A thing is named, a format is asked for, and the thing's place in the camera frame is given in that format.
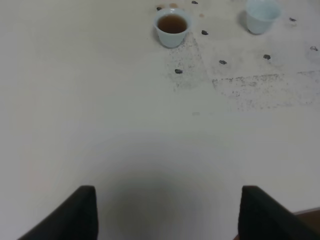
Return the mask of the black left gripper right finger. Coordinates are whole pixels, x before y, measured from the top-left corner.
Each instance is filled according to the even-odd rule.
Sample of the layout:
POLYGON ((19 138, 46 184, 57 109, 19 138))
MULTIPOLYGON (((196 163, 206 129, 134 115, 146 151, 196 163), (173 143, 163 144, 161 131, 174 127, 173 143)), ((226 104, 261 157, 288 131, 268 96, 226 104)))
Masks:
POLYGON ((318 240, 320 235, 258 186, 242 187, 240 240, 318 240))

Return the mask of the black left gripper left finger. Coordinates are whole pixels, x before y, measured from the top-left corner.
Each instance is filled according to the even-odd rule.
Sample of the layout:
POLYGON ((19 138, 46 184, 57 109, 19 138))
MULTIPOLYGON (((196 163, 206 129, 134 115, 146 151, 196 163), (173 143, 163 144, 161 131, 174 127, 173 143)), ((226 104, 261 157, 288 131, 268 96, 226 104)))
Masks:
POLYGON ((99 220, 96 189, 80 186, 21 240, 96 240, 99 220))

